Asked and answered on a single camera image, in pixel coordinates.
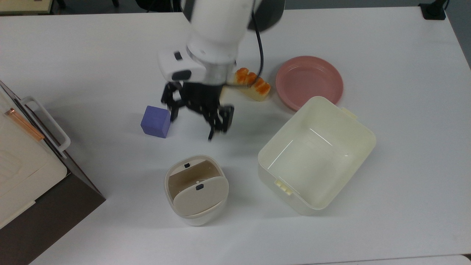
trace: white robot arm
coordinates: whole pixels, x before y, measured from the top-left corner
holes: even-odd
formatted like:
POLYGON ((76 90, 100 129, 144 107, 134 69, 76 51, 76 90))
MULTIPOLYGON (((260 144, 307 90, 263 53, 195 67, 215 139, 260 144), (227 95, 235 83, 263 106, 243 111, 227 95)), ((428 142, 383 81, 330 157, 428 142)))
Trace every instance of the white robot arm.
POLYGON ((220 106, 219 95, 232 75, 247 27, 271 27, 283 13, 284 0, 182 0, 180 5, 192 30, 186 44, 157 52, 169 82, 162 103, 168 105, 172 121, 183 106, 202 114, 211 126, 211 139, 214 132, 225 133, 232 120, 234 107, 220 106), (177 90, 181 99, 174 101, 177 90))

